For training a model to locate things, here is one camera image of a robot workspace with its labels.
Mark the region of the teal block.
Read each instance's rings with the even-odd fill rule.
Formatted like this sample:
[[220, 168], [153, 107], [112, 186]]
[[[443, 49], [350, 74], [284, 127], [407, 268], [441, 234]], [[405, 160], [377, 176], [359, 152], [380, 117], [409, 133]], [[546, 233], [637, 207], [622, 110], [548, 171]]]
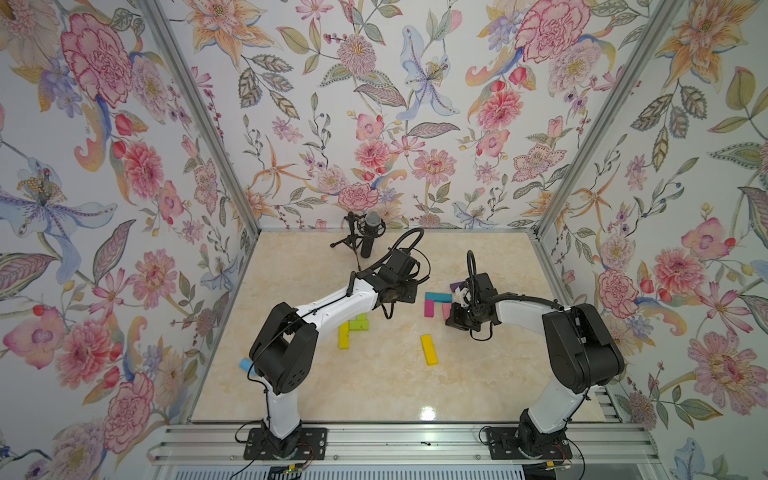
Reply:
[[453, 296], [448, 293], [427, 292], [425, 294], [425, 300], [436, 303], [452, 303]]

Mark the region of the purple block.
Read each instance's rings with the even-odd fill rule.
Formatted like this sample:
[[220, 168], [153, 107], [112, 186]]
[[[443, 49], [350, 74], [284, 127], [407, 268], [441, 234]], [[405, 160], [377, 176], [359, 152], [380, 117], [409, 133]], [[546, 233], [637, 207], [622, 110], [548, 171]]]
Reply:
[[461, 289], [466, 288], [466, 287], [467, 287], [467, 283], [465, 281], [451, 283], [450, 286], [449, 286], [451, 292], [455, 292], [457, 290], [461, 290]]

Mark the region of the yellow long block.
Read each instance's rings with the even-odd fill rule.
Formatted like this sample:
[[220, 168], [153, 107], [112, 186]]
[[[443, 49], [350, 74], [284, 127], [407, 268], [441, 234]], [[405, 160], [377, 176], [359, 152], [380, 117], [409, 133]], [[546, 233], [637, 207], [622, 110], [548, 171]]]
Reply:
[[338, 331], [338, 348], [340, 350], [347, 350], [349, 347], [350, 347], [349, 323], [344, 322], [341, 324]]

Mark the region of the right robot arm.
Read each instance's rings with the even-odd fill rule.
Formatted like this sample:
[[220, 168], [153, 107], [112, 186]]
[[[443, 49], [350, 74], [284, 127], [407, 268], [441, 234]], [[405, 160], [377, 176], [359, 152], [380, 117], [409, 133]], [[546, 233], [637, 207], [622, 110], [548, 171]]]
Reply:
[[515, 449], [529, 459], [563, 452], [567, 427], [592, 388], [606, 385], [625, 369], [623, 354], [597, 308], [500, 293], [486, 273], [469, 276], [452, 297], [448, 327], [474, 334], [484, 325], [512, 325], [545, 339], [551, 380], [533, 406], [523, 410], [515, 432], [507, 439], [492, 433], [491, 445]]

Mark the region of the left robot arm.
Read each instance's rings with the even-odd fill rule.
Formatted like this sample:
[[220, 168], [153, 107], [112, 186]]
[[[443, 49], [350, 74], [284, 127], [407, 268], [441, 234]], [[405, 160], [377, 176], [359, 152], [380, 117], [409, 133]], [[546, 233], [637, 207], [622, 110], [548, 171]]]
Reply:
[[298, 444], [297, 389], [310, 373], [320, 338], [359, 315], [381, 308], [390, 318], [395, 304], [415, 302], [424, 279], [414, 250], [390, 249], [369, 268], [351, 273], [346, 287], [317, 301], [299, 307], [281, 302], [272, 308], [251, 346], [247, 375], [265, 387], [262, 430], [273, 448], [292, 450]]

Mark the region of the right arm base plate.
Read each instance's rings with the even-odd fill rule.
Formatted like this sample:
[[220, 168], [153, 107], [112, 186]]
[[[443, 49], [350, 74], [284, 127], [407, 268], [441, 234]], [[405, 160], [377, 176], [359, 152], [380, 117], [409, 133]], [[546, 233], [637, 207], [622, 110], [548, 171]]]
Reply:
[[565, 431], [540, 433], [524, 426], [483, 427], [479, 439], [492, 460], [533, 460], [563, 462], [573, 457]]

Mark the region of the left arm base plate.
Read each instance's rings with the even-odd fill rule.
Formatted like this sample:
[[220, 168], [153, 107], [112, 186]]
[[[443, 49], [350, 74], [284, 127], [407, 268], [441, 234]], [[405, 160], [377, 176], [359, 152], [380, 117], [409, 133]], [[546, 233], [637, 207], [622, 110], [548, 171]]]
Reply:
[[244, 460], [323, 460], [328, 446], [328, 429], [299, 426], [279, 439], [268, 428], [252, 428], [243, 451]]

